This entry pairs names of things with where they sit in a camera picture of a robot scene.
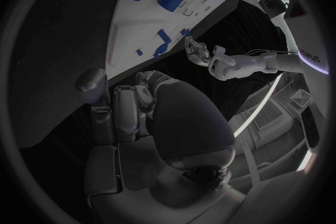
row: purple light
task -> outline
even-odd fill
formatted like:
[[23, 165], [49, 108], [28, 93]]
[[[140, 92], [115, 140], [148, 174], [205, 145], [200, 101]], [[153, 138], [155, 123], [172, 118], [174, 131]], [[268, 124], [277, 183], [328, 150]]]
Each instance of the purple light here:
[[317, 71], [320, 71], [321, 73], [324, 73], [324, 74], [329, 74], [328, 71], [324, 71], [323, 69], [317, 67], [317, 66], [314, 66], [312, 63], [308, 62], [300, 53], [300, 51], [298, 50], [298, 56], [300, 57], [301, 60], [303, 60], [306, 64], [308, 64], [310, 67], [313, 67], [313, 69], [317, 70]]

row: light strip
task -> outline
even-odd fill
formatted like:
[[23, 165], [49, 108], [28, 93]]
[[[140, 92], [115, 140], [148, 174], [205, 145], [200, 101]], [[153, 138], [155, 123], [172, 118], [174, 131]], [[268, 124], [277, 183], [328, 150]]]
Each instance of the light strip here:
[[317, 66], [314, 66], [312, 63], [308, 62], [300, 53], [300, 51], [298, 50], [298, 56], [300, 57], [301, 60], [303, 60], [306, 64], [308, 64], [310, 67], [313, 67], [313, 69], [317, 70], [317, 71], [320, 71], [321, 73], [324, 73], [324, 74], [329, 74], [328, 71], [324, 71], [323, 69], [317, 67]]
[[304, 170], [306, 168], [311, 156], [312, 156], [312, 153], [310, 151], [307, 151], [306, 156], [304, 157], [304, 160], [302, 161], [302, 163], [300, 164], [300, 166], [296, 170], [297, 172], [299, 172], [301, 170]]
[[270, 96], [271, 96], [271, 94], [272, 94], [272, 92], [274, 91], [274, 89], [276, 88], [276, 86], [278, 85], [278, 83], [279, 83], [279, 80], [280, 80], [280, 78], [281, 78], [281, 75], [282, 74], [280, 74], [277, 78], [276, 78], [276, 80], [275, 80], [275, 82], [274, 82], [274, 84], [271, 86], [271, 88], [269, 89], [269, 91], [267, 92], [267, 94], [266, 94], [266, 96], [265, 96], [265, 98], [264, 98], [264, 100], [260, 103], [260, 105], [253, 111], [253, 113], [249, 116], [249, 118], [246, 120], [246, 122], [244, 122], [243, 124], [242, 124], [242, 126], [240, 126], [239, 128], [238, 128], [238, 130], [237, 131], [235, 131], [234, 132], [234, 136], [235, 137], [237, 137], [251, 122], [252, 122], [252, 120], [254, 120], [254, 118], [257, 116], [257, 114], [261, 111], [261, 109], [264, 107], [264, 105], [266, 104], [266, 102], [268, 101], [268, 99], [270, 98]]

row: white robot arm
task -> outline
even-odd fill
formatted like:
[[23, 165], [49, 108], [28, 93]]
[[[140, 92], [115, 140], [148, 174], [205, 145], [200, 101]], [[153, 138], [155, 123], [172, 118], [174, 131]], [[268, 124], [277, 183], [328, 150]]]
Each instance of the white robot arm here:
[[213, 57], [204, 43], [198, 43], [192, 36], [185, 38], [188, 59], [200, 66], [208, 67], [209, 73], [218, 80], [248, 77], [256, 71], [277, 73], [280, 71], [302, 73], [298, 55], [265, 52], [258, 56], [225, 54], [225, 48], [215, 46]]

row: white board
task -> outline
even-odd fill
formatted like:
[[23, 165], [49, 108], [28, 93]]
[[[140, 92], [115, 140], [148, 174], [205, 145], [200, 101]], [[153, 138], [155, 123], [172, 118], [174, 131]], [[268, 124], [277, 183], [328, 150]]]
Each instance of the white board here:
[[168, 52], [183, 38], [182, 29], [191, 30], [225, 0], [187, 1], [189, 16], [183, 14], [183, 8], [170, 12], [157, 0], [118, 0], [106, 54], [108, 79], [154, 58], [156, 49], [164, 43], [157, 34], [159, 30], [163, 29], [171, 39]]

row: robotic hand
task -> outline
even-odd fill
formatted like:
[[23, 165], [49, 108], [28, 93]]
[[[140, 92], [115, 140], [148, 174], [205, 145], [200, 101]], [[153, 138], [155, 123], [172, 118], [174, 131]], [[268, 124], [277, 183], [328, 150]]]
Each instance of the robotic hand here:
[[198, 43], [192, 36], [185, 38], [185, 51], [188, 59], [199, 65], [208, 67], [209, 73], [218, 80], [248, 77], [256, 71], [277, 73], [278, 70], [302, 73], [297, 55], [265, 52], [258, 56], [225, 54], [225, 48], [215, 46], [213, 57], [204, 43]]

